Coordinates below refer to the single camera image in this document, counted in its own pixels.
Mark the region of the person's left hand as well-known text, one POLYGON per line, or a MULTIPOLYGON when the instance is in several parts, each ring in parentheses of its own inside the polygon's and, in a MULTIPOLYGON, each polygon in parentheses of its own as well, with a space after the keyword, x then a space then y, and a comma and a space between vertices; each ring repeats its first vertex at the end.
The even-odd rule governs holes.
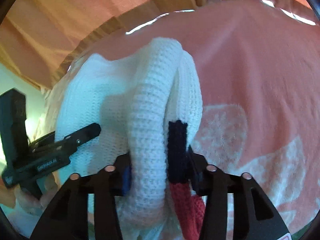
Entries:
POLYGON ((31 215, 40 215, 46 209, 50 201, 56 195, 59 186, 54 175, 51 173, 44 178, 44 193, 40 199, 35 198, 30 193, 24 192, 19 186, 14 189, 14 194, 19 206, 31 215))

